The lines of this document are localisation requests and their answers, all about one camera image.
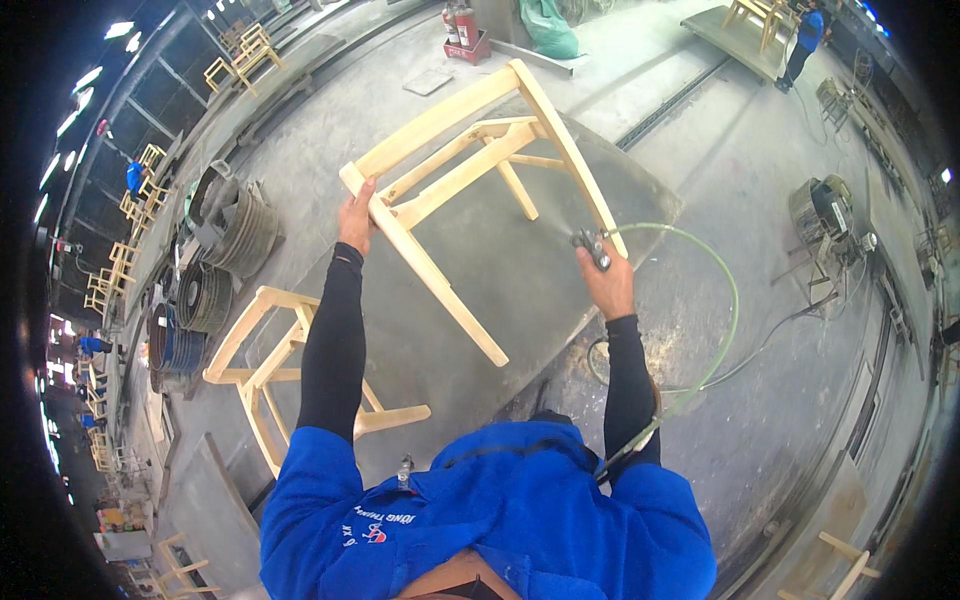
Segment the green sack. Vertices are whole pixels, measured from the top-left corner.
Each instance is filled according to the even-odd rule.
[[[557,11],[554,0],[520,0],[520,19],[534,40],[534,50],[551,59],[576,59],[577,37]]]

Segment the blue barrel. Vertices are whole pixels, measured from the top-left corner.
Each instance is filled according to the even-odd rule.
[[[161,319],[166,320],[164,324],[161,324]],[[152,368],[168,372],[193,372],[200,366],[206,335],[178,328],[173,306],[163,302],[156,306],[148,333]]]

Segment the worker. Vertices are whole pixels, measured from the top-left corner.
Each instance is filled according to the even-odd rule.
[[[360,292],[374,189],[365,181],[340,208],[303,349],[300,413],[261,527],[260,579],[271,597],[706,597],[716,576],[709,532],[690,484],[660,466],[659,430],[612,468],[609,497],[594,478],[596,455],[556,413],[483,427],[428,471],[407,476],[396,457],[398,476],[364,491],[353,422],[367,358]],[[656,400],[633,268],[604,246],[605,273],[576,252],[610,336],[612,456],[651,422]]]
[[[113,351],[113,344],[105,342],[100,338],[81,337],[79,344],[80,351],[87,356],[93,356],[94,352],[110,354]]]
[[[143,165],[136,160],[127,167],[127,189],[130,190],[133,196],[140,193],[140,186],[143,185],[143,180],[146,179],[146,176],[143,174],[143,169]]]
[[[824,34],[824,16],[817,10],[817,0],[807,0],[806,5],[809,11],[800,19],[797,43],[793,47],[793,52],[790,53],[786,70],[783,72],[783,77],[778,77],[774,82],[774,86],[784,94],[790,93],[793,83],[804,70],[807,57],[816,51],[820,37]]]

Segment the black arm sleeve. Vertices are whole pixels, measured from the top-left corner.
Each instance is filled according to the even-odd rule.
[[[297,427],[320,427],[351,445],[367,362],[367,338],[360,310],[361,267],[360,252],[337,242],[326,270],[324,297],[300,362]]]
[[[610,389],[604,413],[603,436],[607,458],[627,444],[650,424],[657,407],[653,382],[647,373],[643,344],[636,329],[636,315],[607,322],[610,339]],[[633,452],[611,469],[615,485],[620,474],[630,465],[660,464],[660,430],[639,452]]]

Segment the green air hose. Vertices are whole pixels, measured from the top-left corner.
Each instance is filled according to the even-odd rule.
[[[684,407],[685,404],[707,383],[707,380],[716,372],[717,368],[720,366],[720,363],[723,362],[725,356],[727,356],[727,350],[730,349],[730,344],[733,342],[733,334],[736,332],[736,322],[740,316],[740,298],[736,292],[736,282],[733,281],[733,276],[730,273],[730,269],[727,268],[727,264],[720,258],[720,255],[713,251],[713,248],[705,244],[700,238],[696,237],[691,233],[687,233],[682,229],[677,229],[669,225],[664,225],[662,223],[631,223],[629,225],[624,225],[619,228],[609,231],[610,234],[622,233],[624,231],[633,231],[634,229],[652,229],[655,231],[668,231],[670,233],[675,233],[683,238],[688,239],[693,242],[700,248],[702,248],[707,254],[710,255],[710,258],[713,259],[717,265],[720,266],[720,269],[723,271],[723,274],[727,276],[727,282],[730,284],[730,292],[732,296],[731,303],[731,318],[730,318],[730,327],[727,330],[726,335],[724,335],[723,340],[720,342],[720,349],[717,351],[716,355],[713,357],[713,361],[710,363],[707,370],[700,377],[700,380],[677,398],[673,404],[670,405],[670,408],[663,411],[663,414],[660,416],[654,416],[654,419],[647,425],[643,431],[636,434],[626,445],[616,451],[616,454],[611,456],[607,461],[604,462],[600,468],[597,469],[594,476],[598,482],[603,482],[606,480],[605,475],[613,463],[623,458],[625,455],[630,453],[638,445],[645,444],[649,436],[654,432],[655,429],[663,425],[663,422],[667,419],[673,417],[673,415]]]

